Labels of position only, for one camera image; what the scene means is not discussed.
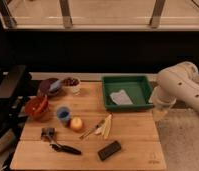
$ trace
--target green tray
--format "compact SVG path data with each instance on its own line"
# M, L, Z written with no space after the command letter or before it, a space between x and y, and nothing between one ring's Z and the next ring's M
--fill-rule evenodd
M102 77L103 98L105 108L108 110L146 110L153 107L148 100L152 87L146 76L105 76ZM112 92L125 90L133 102L132 105L116 105L110 97Z

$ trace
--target wooden cutting board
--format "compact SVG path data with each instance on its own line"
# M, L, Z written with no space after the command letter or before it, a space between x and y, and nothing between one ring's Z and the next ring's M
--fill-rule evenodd
M49 103L49 120L26 122L11 163L13 170L166 170L151 111L113 112L108 139L94 134L79 139L84 131L110 114L103 105L101 82L82 82L80 94L62 92ZM72 117L83 120L83 132L76 133L62 126L55 116L60 106L69 107ZM41 128L47 126L55 127L59 143L80 149L82 155L56 152L41 141ZM120 142L121 151L102 162L97 152L115 140Z

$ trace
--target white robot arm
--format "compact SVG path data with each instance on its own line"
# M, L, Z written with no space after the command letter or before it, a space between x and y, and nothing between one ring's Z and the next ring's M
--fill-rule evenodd
M191 62L182 62L161 70L157 75L158 86L150 97L157 109L171 108L180 99L199 112L199 85L193 79L199 75Z

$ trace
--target cable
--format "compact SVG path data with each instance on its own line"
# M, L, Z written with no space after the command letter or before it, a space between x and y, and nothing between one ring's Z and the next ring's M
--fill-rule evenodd
M198 4L196 1L191 0L191 2L193 2L193 3L194 3L194 5L196 5L196 6L199 8L199 4Z

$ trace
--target red bowl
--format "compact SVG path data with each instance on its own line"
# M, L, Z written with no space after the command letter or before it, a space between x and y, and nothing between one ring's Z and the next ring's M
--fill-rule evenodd
M29 100L25 105L25 113L34 119L41 118L48 108L48 97L40 96Z

